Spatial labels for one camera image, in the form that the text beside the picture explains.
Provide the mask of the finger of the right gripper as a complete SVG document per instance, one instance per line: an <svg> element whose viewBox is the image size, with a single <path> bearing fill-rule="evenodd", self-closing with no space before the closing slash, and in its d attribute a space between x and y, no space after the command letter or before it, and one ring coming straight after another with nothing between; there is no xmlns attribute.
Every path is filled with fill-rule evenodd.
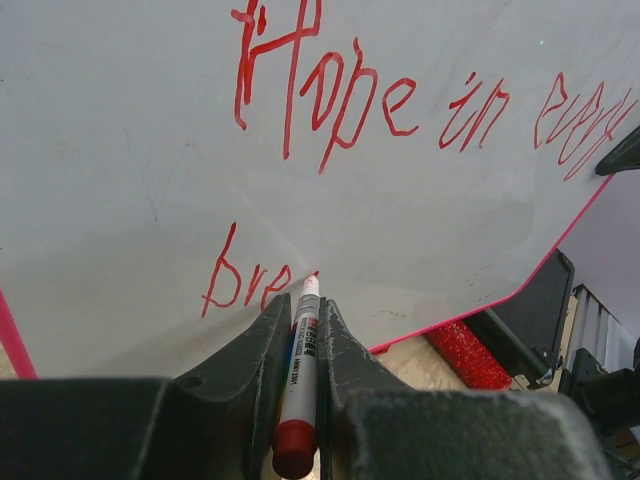
<svg viewBox="0 0 640 480"><path fill-rule="evenodd" d="M640 169L640 126L630 132L595 167L598 176Z"/></svg>

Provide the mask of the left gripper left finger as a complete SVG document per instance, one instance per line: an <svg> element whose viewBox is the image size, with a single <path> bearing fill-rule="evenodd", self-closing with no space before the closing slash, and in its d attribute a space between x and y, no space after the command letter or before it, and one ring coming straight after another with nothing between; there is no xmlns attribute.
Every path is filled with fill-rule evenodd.
<svg viewBox="0 0 640 480"><path fill-rule="evenodd" d="M270 449L291 298L177 378L6 380L5 479L258 479Z"/></svg>

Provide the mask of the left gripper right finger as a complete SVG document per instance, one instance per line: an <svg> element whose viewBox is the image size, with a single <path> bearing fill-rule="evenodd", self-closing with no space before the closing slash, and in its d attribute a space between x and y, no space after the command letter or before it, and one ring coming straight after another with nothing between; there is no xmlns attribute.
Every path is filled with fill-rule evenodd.
<svg viewBox="0 0 640 480"><path fill-rule="evenodd" d="M607 479L587 418L555 393L422 391L321 302L323 479Z"/></svg>

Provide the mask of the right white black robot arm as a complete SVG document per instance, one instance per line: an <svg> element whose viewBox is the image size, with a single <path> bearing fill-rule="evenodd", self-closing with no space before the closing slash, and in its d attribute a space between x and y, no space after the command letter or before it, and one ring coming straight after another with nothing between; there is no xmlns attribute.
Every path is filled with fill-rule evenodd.
<svg viewBox="0 0 640 480"><path fill-rule="evenodd" d="M632 365L616 370L605 366L616 352L610 311L583 284L574 289L577 300L559 392L570 397L589 419L602 445L613 477L637 479L639 455L630 454L637 439L624 443L617 436L639 426L639 348Z"/></svg>

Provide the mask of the pink framed whiteboard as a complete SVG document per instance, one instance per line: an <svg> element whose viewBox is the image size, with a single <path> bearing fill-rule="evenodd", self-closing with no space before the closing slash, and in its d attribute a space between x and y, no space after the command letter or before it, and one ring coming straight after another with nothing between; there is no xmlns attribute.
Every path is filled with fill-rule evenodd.
<svg viewBox="0 0 640 480"><path fill-rule="evenodd" d="M635 1L5 1L2 346L176 375L318 274L381 348L522 289L638 121Z"/></svg>

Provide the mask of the red white marker pen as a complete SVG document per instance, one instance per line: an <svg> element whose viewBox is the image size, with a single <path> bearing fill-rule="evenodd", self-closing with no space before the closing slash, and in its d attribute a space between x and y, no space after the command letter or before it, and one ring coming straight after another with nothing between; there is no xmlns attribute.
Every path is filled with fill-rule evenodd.
<svg viewBox="0 0 640 480"><path fill-rule="evenodd" d="M313 468L319 319L320 284L311 275L303 283L294 315L288 372L273 435L272 466L285 479L301 479Z"/></svg>

